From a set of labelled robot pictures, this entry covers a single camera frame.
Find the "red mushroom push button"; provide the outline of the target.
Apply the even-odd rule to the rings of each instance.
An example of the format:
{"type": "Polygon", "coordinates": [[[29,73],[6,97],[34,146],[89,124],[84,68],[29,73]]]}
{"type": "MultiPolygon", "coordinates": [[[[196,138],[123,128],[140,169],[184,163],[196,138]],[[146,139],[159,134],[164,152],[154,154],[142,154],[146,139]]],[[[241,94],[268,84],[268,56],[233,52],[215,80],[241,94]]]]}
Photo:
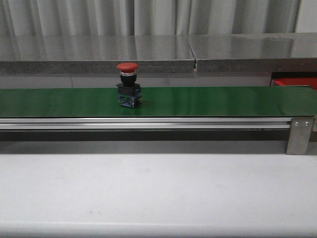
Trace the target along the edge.
{"type": "Polygon", "coordinates": [[[142,103],[141,86],[136,83],[138,67],[139,65],[133,62],[117,65],[121,79],[121,83],[117,84],[120,106],[136,108],[142,103]]]}

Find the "right steel counter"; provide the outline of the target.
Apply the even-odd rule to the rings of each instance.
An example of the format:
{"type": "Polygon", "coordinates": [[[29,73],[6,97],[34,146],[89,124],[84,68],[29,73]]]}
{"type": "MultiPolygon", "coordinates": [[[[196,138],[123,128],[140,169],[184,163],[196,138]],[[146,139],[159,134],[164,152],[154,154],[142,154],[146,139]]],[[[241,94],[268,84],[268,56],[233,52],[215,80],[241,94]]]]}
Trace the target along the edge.
{"type": "Polygon", "coordinates": [[[191,35],[198,73],[314,72],[316,33],[191,35]]]}

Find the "steel counter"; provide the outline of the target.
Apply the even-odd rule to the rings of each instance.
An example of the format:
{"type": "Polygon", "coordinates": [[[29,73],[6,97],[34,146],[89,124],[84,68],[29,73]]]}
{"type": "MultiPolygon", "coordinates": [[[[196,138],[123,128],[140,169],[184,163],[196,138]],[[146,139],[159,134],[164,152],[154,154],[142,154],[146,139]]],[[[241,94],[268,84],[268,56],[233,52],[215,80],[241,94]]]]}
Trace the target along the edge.
{"type": "Polygon", "coordinates": [[[2,36],[0,72],[117,73],[135,62],[139,73],[192,73],[196,61],[184,36],[2,36]]]}
{"type": "Polygon", "coordinates": [[[316,33],[191,35],[198,73],[314,72],[316,33]]]}

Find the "green conveyor belt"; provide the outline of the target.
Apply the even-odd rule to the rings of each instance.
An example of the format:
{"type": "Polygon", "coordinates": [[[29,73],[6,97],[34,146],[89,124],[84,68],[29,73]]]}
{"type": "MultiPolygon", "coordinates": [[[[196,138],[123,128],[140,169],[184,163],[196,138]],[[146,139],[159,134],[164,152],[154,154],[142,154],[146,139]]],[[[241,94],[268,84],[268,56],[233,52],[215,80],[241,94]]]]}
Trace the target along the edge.
{"type": "Polygon", "coordinates": [[[1,89],[3,118],[313,117],[310,87],[148,87],[142,104],[122,107],[116,88],[1,89]]]}

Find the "left steel counter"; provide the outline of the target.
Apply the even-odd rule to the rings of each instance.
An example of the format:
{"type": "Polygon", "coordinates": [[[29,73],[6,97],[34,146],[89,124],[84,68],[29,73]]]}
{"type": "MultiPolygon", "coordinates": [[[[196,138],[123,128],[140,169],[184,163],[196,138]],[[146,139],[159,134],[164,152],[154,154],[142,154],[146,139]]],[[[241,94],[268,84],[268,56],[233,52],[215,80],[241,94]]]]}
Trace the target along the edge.
{"type": "Polygon", "coordinates": [[[2,36],[0,72],[117,73],[135,62],[139,73],[192,73],[196,61],[184,36],[2,36]]]}

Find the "red plastic bin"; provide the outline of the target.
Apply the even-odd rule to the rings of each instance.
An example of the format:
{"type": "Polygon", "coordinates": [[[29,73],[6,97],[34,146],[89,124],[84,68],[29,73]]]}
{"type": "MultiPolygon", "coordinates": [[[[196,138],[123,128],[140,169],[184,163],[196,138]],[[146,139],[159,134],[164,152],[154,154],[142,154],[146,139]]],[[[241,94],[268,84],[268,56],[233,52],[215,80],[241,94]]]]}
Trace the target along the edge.
{"type": "Polygon", "coordinates": [[[302,78],[277,78],[272,79],[271,86],[309,86],[317,90],[316,77],[302,77],[302,78]]]}

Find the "grey pleated curtain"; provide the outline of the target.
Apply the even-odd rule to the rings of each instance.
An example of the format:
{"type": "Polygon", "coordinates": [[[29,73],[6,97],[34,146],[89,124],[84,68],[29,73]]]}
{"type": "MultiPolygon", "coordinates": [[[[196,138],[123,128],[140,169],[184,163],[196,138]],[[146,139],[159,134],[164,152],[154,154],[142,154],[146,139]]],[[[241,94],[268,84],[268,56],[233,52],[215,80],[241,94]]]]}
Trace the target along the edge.
{"type": "Polygon", "coordinates": [[[3,36],[288,33],[298,0],[3,0],[3,36]]]}

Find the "steel conveyor support bracket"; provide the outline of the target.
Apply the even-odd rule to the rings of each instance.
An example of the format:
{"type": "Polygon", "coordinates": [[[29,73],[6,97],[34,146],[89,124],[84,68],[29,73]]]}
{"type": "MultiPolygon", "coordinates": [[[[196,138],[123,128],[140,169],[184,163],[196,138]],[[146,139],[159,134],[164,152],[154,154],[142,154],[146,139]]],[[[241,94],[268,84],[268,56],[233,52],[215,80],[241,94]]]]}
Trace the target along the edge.
{"type": "Polygon", "coordinates": [[[314,118],[293,118],[286,148],[287,155],[305,155],[314,125],[314,118]]]}

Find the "aluminium conveyor side rail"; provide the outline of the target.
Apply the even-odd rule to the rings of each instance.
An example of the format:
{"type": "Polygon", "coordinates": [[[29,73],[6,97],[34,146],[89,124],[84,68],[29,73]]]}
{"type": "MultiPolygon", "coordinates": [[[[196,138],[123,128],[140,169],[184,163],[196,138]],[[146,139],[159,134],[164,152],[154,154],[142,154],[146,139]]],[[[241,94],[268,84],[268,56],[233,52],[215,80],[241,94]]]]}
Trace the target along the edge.
{"type": "Polygon", "coordinates": [[[292,118],[6,118],[9,129],[289,129],[292,118]]]}

